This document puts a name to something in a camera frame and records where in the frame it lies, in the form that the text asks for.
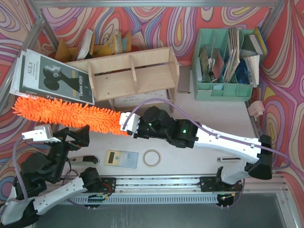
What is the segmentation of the beige and blue calculator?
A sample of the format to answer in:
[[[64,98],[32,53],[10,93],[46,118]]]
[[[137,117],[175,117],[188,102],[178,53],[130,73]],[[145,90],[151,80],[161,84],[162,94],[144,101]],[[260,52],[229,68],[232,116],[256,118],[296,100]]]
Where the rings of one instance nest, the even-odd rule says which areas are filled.
[[[105,158],[105,165],[136,169],[138,152],[108,150]]]

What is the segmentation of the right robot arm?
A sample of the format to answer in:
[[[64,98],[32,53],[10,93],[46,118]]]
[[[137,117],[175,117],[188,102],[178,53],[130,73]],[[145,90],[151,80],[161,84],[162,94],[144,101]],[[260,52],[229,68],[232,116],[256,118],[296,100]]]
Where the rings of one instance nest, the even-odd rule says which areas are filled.
[[[162,139],[177,148],[218,149],[237,157],[235,164],[218,168],[217,182],[233,185],[248,177],[272,179],[272,146],[267,135],[247,139],[219,132],[189,119],[173,119],[156,106],[148,108],[142,116],[133,114],[128,125],[134,138]]]

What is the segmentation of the orange microfiber duster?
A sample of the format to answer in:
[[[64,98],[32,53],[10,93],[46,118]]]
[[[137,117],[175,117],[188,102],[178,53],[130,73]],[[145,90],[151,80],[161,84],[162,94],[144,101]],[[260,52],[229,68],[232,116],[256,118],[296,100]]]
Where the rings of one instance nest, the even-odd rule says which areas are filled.
[[[15,114],[35,122],[61,124],[73,128],[89,125],[93,132],[128,135],[120,130],[121,113],[108,108],[64,102],[62,99],[18,97],[12,109]]]

